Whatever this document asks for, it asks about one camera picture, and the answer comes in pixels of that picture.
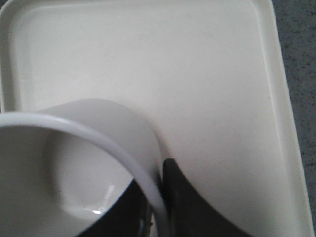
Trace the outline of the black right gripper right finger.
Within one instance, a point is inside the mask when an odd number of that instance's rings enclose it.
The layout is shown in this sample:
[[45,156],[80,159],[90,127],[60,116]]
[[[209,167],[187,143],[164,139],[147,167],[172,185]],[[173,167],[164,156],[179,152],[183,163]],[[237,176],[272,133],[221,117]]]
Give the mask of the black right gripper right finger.
[[163,195],[173,237],[248,237],[196,191],[176,160],[163,162]]

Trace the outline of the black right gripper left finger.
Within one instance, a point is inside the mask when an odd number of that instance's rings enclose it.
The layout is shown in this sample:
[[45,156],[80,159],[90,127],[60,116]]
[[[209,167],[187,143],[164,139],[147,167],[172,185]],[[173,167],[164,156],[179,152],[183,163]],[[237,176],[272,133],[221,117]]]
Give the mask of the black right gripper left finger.
[[133,180],[110,210],[82,235],[84,237],[148,237],[151,226],[151,207],[142,190]]

